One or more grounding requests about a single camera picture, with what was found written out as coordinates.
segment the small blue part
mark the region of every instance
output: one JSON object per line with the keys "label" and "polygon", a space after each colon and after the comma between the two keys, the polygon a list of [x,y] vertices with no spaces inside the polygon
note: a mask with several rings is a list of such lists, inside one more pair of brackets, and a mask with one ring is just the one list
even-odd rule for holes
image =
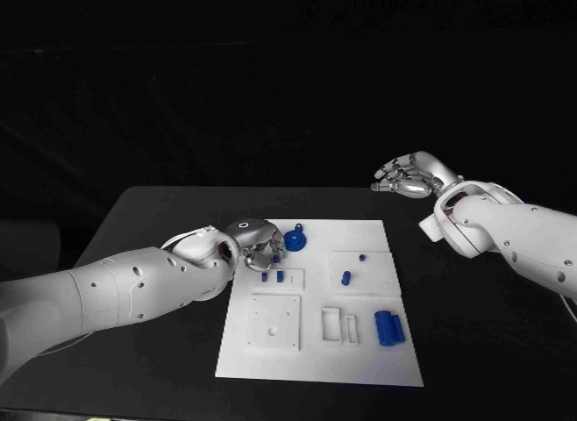
{"label": "small blue part", "polygon": [[350,280],[350,278],[352,278],[352,274],[349,273],[349,271],[344,271],[344,272],[343,272],[343,278],[341,278],[341,284],[343,284],[344,286],[347,286],[347,285],[349,285],[349,280]]}
{"label": "small blue part", "polygon": [[290,252],[298,252],[304,248],[304,226],[297,224],[294,230],[284,234],[284,248]]}
{"label": "small blue part", "polygon": [[377,311],[375,313],[375,322],[380,346],[393,346],[405,342],[405,334],[398,315],[392,316],[389,311]]}

